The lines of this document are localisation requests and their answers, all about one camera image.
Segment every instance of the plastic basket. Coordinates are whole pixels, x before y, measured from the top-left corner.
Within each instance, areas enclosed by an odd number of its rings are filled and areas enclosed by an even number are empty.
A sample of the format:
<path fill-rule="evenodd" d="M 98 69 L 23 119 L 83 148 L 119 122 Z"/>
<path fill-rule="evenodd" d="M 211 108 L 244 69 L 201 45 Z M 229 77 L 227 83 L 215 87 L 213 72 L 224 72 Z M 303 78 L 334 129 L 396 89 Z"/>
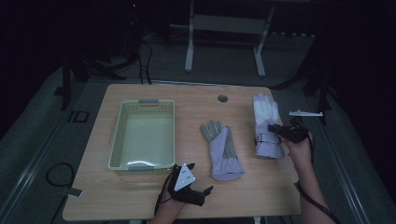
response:
<path fill-rule="evenodd" d="M 175 164 L 175 102 L 122 102 L 108 168 L 118 174 L 170 172 Z"/>

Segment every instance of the glove cuff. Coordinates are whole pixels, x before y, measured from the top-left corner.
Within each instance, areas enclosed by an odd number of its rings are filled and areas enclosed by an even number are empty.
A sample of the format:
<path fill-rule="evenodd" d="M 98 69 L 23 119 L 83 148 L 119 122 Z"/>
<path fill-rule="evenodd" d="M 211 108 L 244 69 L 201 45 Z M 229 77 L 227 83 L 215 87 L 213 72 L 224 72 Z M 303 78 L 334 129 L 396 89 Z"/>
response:
<path fill-rule="evenodd" d="M 261 143 L 256 146 L 256 156 L 264 159 L 277 159 L 285 156 L 280 144 Z"/>
<path fill-rule="evenodd" d="M 245 173 L 237 158 L 213 162 L 212 177 L 217 180 L 232 180 Z"/>

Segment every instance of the glove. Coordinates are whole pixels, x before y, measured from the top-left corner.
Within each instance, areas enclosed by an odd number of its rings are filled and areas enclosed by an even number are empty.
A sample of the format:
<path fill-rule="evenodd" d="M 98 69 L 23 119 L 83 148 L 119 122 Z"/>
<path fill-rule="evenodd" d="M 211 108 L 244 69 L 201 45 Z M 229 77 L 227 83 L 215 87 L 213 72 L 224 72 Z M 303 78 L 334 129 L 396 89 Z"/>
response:
<path fill-rule="evenodd" d="M 231 180 L 245 173 L 236 157 L 230 127 L 222 127 L 219 121 L 210 120 L 207 126 L 201 125 L 201 132 L 209 143 L 214 179 Z"/>
<path fill-rule="evenodd" d="M 277 124 L 279 121 L 277 103 L 259 93 L 253 96 L 253 109 L 256 120 L 256 156 L 264 159 L 284 157 L 280 138 L 268 131 L 268 124 Z"/>

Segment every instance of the lavender glove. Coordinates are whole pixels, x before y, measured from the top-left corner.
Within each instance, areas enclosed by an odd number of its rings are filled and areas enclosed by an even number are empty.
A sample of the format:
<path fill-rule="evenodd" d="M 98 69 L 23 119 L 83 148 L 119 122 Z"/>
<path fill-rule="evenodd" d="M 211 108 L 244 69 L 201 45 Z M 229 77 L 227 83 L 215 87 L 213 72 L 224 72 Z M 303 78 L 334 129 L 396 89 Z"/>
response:
<path fill-rule="evenodd" d="M 264 159 L 276 159 L 285 156 L 280 139 L 268 131 L 268 124 L 278 124 L 277 103 L 263 94 L 253 96 L 254 117 L 256 120 L 256 156 Z"/>
<path fill-rule="evenodd" d="M 222 127 L 219 121 L 210 120 L 207 126 L 201 125 L 201 132 L 209 143 L 214 179 L 231 180 L 245 173 L 236 157 L 230 127 Z"/>

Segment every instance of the wooden table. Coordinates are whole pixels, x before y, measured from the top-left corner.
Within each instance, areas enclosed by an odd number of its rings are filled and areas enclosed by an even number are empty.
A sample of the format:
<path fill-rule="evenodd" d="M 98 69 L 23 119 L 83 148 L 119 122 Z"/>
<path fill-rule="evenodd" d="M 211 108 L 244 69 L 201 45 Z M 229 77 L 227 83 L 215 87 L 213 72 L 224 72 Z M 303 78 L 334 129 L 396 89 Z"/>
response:
<path fill-rule="evenodd" d="M 176 163 L 195 163 L 197 180 L 191 188 L 214 186 L 203 206 L 187 204 L 180 218 L 263 217 L 300 214 L 298 177 L 290 157 L 263 160 L 255 156 L 255 121 L 252 96 L 267 88 L 113 84 L 106 91 L 91 137 L 73 185 L 80 198 L 69 197 L 66 220 L 149 219 L 166 175 L 117 175 L 107 164 L 124 100 L 172 99 L 176 104 Z M 218 96 L 228 96 L 221 103 Z M 233 131 L 233 142 L 246 173 L 239 179 L 218 181 L 211 177 L 209 147 L 200 125 L 220 120 Z"/>

